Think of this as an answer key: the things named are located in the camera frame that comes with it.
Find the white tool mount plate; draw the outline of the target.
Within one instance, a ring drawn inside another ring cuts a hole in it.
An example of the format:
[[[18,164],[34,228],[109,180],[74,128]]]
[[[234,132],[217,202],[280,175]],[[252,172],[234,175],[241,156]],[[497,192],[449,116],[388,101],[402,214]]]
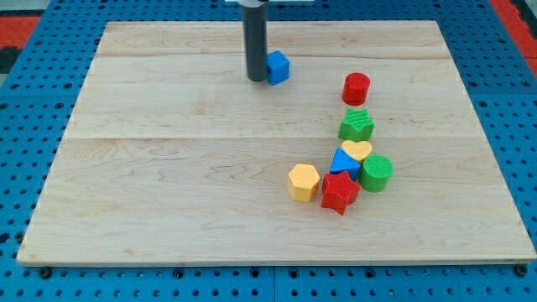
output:
[[[255,6],[268,4],[273,6],[310,6],[314,4],[314,0],[224,0],[227,6],[243,5]]]

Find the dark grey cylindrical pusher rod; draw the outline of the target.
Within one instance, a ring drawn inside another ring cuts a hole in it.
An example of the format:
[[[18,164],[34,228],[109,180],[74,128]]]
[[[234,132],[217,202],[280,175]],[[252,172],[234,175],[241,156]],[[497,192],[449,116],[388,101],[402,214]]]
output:
[[[242,1],[242,28],[248,79],[267,78],[268,1]]]

